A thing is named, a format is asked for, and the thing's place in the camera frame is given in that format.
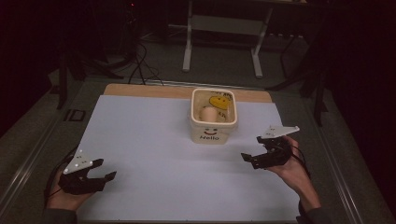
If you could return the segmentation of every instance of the white tabletop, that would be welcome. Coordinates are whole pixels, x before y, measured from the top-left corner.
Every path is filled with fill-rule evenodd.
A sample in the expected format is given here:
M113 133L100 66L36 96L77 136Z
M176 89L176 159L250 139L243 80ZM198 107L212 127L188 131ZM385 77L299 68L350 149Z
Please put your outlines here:
M190 100L101 96L78 149L104 159L89 177L117 171L79 210L92 221L295 221L298 196L240 153L281 125L275 104L238 102L239 125L225 145L190 139Z

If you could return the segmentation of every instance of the wrist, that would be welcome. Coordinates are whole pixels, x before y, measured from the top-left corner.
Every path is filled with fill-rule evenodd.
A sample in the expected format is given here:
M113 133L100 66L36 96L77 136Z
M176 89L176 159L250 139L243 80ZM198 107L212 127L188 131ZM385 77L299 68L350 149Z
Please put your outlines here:
M311 182L300 186L296 192L300 197L300 201L305 212L309 212L312 209L321 207L318 193L315 191Z

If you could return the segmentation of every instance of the white container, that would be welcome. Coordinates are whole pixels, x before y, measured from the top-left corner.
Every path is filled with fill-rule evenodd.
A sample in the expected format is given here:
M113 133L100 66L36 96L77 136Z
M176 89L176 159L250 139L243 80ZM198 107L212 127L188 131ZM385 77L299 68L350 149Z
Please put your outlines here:
M191 139L198 144L222 145L236 128L236 101L231 91L195 89L191 97Z

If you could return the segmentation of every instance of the tripod leg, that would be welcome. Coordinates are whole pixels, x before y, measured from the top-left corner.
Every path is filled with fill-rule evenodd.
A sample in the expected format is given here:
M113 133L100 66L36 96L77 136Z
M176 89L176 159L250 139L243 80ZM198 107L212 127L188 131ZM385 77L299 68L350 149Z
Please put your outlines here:
M62 109L67 100L67 68L66 56L63 53L59 63L59 103L57 109Z

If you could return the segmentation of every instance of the yellow object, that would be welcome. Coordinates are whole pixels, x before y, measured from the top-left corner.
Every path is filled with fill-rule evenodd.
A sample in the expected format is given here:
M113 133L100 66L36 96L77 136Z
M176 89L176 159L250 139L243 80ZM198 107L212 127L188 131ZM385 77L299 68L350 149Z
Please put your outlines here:
M230 105L230 100L224 96L212 96L209 99L209 103L217 108L226 110Z

